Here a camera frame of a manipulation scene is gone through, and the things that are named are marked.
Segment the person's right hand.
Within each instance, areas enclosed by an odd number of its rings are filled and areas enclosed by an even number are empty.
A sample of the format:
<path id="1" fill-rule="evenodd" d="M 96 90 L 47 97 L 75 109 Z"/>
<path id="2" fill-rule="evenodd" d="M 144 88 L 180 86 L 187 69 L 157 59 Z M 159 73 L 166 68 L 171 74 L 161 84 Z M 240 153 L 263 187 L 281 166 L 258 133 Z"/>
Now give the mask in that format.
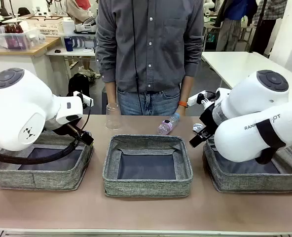
<path id="1" fill-rule="evenodd" d="M 108 103 L 106 106 L 106 115 L 108 116 L 121 115 L 119 105 L 117 103 Z"/>

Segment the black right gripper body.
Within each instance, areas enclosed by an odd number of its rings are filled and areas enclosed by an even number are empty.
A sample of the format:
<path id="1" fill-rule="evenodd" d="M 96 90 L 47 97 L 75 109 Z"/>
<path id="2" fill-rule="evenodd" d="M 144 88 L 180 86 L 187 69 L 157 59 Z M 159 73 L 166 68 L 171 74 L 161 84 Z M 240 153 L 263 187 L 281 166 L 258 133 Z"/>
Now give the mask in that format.
<path id="1" fill-rule="evenodd" d="M 205 127 L 199 131 L 199 136 L 202 140 L 207 140 L 214 135 L 216 129 L 219 126 L 219 118 L 216 117 L 216 112 L 221 108 L 220 103 L 215 102 L 203 102 L 204 111 L 200 116 L 200 120 Z"/>

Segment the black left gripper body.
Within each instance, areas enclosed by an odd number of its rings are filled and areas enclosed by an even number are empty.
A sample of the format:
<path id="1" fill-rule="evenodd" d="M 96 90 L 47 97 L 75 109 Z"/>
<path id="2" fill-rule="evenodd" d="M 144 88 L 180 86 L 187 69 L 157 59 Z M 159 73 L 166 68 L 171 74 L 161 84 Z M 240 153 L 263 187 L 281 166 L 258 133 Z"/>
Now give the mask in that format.
<path id="1" fill-rule="evenodd" d="M 62 131 L 64 134 L 69 135 L 75 139 L 82 139 L 85 138 L 87 135 L 86 131 L 71 123 L 66 123 L 62 125 Z"/>

